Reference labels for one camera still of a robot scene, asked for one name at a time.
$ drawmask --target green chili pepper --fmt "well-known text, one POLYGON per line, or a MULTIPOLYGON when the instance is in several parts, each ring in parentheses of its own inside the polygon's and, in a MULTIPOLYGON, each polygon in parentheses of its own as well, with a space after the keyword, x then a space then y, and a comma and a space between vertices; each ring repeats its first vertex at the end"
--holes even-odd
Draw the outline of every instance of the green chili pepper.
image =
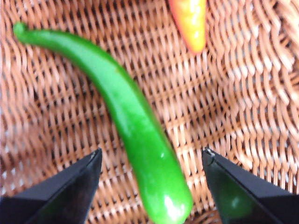
POLYGON ((143 205, 157 224, 180 224, 193 201, 178 160, 148 102, 128 73, 107 52, 79 36, 14 25, 23 43, 69 58, 94 83, 109 109, 136 175, 143 205))

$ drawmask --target orange pepper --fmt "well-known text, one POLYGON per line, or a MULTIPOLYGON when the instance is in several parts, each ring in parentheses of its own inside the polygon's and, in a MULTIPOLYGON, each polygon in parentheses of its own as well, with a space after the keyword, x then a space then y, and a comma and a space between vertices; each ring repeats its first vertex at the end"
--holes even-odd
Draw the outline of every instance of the orange pepper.
POLYGON ((201 52, 206 44, 206 0, 169 0, 169 5, 188 49, 201 52))

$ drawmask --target basket weave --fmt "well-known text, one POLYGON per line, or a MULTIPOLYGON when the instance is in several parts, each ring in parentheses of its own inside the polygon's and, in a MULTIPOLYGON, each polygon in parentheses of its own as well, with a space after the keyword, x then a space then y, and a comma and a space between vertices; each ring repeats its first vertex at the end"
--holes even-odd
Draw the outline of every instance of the basket weave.
POLYGON ((299 1, 208 0, 207 44, 185 48, 165 0, 1 0, 1 195, 97 147, 102 174, 87 223, 149 222, 100 94, 65 58, 16 41, 12 24, 90 39, 136 80, 192 190, 187 223, 217 223, 201 149, 299 194, 299 1))

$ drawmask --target chili pepper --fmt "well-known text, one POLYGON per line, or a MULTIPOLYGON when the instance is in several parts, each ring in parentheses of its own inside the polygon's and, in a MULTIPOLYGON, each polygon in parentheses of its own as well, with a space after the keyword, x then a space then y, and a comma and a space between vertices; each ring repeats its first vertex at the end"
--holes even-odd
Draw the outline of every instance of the chili pepper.
POLYGON ((101 93, 124 142, 143 205, 157 224, 183 223, 193 201, 167 137, 137 84, 107 52, 77 35, 14 25, 23 43, 70 59, 101 93))
POLYGON ((169 0, 175 23, 191 52, 201 52, 206 44, 206 0, 169 0))

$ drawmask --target black object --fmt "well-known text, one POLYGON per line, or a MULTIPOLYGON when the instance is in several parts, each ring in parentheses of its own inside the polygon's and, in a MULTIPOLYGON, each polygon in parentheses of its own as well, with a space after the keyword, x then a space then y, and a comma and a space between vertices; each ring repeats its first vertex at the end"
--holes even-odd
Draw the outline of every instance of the black object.
POLYGON ((299 196, 235 165, 209 148, 202 152, 208 187, 223 224, 299 224, 299 196))
POLYGON ((83 224, 102 162, 98 149, 57 175, 0 200, 1 224, 83 224))

